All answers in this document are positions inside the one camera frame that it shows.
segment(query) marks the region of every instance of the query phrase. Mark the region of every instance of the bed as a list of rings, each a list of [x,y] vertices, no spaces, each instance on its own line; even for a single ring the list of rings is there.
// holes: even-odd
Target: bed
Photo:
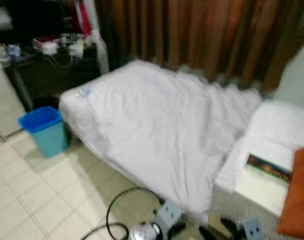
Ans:
[[[59,110],[98,158],[206,223],[214,180],[261,104],[256,91],[135,60],[63,93]]]

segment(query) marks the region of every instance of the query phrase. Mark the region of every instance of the white wall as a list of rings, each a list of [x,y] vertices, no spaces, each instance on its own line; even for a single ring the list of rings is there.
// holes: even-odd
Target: white wall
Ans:
[[[5,137],[19,130],[17,120],[24,113],[21,102],[0,68],[0,135]]]
[[[304,46],[284,69],[274,99],[304,106]]]

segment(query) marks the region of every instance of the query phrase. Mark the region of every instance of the orange pillow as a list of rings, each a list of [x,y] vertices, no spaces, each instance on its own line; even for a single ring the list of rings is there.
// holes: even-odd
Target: orange pillow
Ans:
[[[304,239],[304,148],[294,155],[292,179],[277,232]]]

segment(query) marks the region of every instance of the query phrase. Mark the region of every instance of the white blanket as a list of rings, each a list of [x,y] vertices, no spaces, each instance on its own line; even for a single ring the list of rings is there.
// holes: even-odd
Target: white blanket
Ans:
[[[60,99],[86,145],[200,222],[213,182],[261,98],[134,61]]]

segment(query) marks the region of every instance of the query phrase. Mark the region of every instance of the electrical cord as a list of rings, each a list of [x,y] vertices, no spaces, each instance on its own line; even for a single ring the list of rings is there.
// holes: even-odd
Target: electrical cord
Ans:
[[[158,195],[156,195],[153,191],[145,188],[145,187],[132,187],[130,189],[127,189],[127,190],[124,190],[122,192],[120,192],[118,195],[116,195],[113,200],[111,201],[110,205],[108,206],[107,208],[107,211],[106,211],[106,217],[105,217],[105,224],[103,225],[100,225],[100,226],[97,226],[95,228],[93,228],[92,230],[90,230],[86,235],[84,235],[80,240],[85,240],[86,238],[88,238],[90,235],[92,235],[93,233],[101,230],[101,229],[104,229],[106,228],[107,231],[108,231],[108,234],[111,236],[111,238],[113,238],[114,240],[120,240],[120,239],[117,239],[111,232],[111,229],[110,227],[111,226],[120,226],[121,228],[123,228],[125,230],[125,236],[121,239],[121,240],[128,240],[129,239],[129,229],[128,227],[121,223],[121,222],[112,222],[112,223],[109,223],[109,215],[110,215],[110,211],[111,211],[111,208],[113,206],[113,204],[123,195],[126,195],[130,192],[134,192],[134,191],[138,191],[138,190],[141,190],[141,191],[147,191],[151,194],[153,194],[154,196],[156,196],[157,198],[159,198]]]

